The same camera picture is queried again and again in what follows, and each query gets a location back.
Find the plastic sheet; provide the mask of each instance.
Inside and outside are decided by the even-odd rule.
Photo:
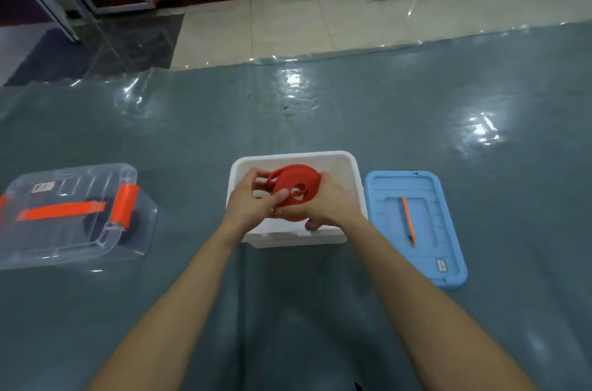
[[[592,387],[592,23],[348,54],[0,90],[2,188],[126,162],[159,204],[142,261],[0,271],[0,388],[82,389],[216,228],[236,159],[335,149],[437,174],[470,271],[450,295],[542,390]],[[185,389],[353,381],[420,389],[350,243],[241,246]]]

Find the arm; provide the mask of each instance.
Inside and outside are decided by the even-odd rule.
[[[323,174],[315,198],[276,210],[307,217],[308,230],[340,227],[362,259],[426,390],[536,390],[477,321],[414,268]]]
[[[142,316],[100,369],[87,391],[174,391],[220,288],[226,263],[245,233],[273,214],[288,190],[256,199],[256,182],[269,171],[252,169],[228,201],[222,224],[171,288]]]

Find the blue container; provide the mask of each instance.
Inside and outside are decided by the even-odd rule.
[[[372,171],[364,181],[368,218],[409,262],[442,289],[467,281],[467,266],[440,180],[428,171]],[[407,200],[416,244],[410,240]]]

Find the label sticker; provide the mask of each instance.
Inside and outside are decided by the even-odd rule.
[[[42,193],[44,191],[52,191],[53,187],[55,187],[57,181],[49,181],[49,182],[41,182],[39,184],[35,184],[31,193]]]
[[[446,266],[446,261],[443,258],[438,258],[436,260],[436,263],[438,264],[438,271],[440,271],[441,273],[448,272],[448,267]]]

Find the white plastic bin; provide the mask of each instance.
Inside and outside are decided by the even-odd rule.
[[[366,218],[368,217],[358,163],[353,155],[346,151],[242,157],[232,165],[230,170],[226,203],[228,203],[230,193],[236,184],[251,168],[257,167],[273,171],[294,163],[303,163],[319,172],[328,172],[333,180],[345,189],[350,198],[359,204],[362,214]],[[305,222],[293,223],[283,219],[266,218],[259,226],[245,235],[243,242],[251,243],[256,248],[271,248],[336,244],[344,243],[347,239],[341,229],[332,226],[321,226],[318,230],[309,232],[304,228]]]

